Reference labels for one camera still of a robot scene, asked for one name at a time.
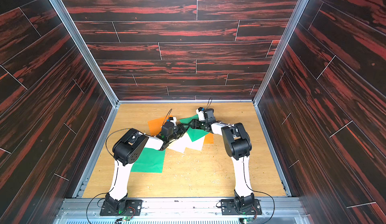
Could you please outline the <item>green paper sheet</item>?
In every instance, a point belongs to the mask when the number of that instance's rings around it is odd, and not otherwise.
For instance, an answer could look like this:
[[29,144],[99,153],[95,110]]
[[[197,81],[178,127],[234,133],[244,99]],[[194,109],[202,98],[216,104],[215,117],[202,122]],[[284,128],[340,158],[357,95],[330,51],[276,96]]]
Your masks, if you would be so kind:
[[[183,118],[183,119],[180,119],[180,123],[182,124],[189,124],[191,122],[191,120],[193,119],[199,119],[198,115],[194,115],[192,117],[188,117],[188,118]],[[208,132],[202,130],[202,129],[192,129],[192,128],[189,128],[188,131],[187,131],[187,134],[188,136],[190,137],[191,141],[196,141],[202,137],[204,137],[205,135],[209,134]]]
[[133,164],[131,172],[136,173],[162,173],[165,151],[144,148],[137,161]]

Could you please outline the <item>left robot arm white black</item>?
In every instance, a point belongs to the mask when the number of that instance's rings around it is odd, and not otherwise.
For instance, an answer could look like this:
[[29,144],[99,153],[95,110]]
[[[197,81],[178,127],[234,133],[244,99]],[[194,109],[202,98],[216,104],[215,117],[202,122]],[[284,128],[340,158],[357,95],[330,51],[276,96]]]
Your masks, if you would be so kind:
[[171,142],[182,137],[189,126],[186,124],[165,123],[161,132],[150,136],[130,128],[113,146],[115,169],[110,191],[105,196],[105,203],[117,214],[123,214],[126,205],[127,184],[133,164],[145,148],[164,151]]

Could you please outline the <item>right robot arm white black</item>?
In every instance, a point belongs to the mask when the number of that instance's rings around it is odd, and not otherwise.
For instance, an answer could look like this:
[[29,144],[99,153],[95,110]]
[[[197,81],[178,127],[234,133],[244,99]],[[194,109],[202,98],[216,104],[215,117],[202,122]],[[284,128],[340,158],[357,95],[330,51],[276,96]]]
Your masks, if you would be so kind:
[[188,126],[201,129],[223,137],[227,155],[231,158],[235,173],[234,205],[238,212],[254,207],[255,197],[250,183],[249,157],[252,150],[250,137],[242,123],[206,123],[191,120]]

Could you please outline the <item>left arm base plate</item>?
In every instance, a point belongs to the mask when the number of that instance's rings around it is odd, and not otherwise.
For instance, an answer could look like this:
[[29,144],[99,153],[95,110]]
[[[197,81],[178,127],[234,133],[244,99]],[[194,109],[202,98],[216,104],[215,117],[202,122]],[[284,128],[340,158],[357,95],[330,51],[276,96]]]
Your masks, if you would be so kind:
[[142,210],[142,203],[143,200],[141,199],[126,199],[121,201],[105,200],[100,211],[100,216],[139,216]]

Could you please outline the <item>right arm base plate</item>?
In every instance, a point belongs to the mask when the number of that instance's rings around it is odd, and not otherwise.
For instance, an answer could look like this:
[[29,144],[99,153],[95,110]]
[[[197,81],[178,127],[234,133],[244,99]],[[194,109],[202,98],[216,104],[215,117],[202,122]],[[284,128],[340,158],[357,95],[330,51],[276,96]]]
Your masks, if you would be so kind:
[[219,208],[223,216],[245,216],[245,215],[262,215],[261,206],[258,199],[253,202],[236,203],[235,199],[221,199],[216,207]]

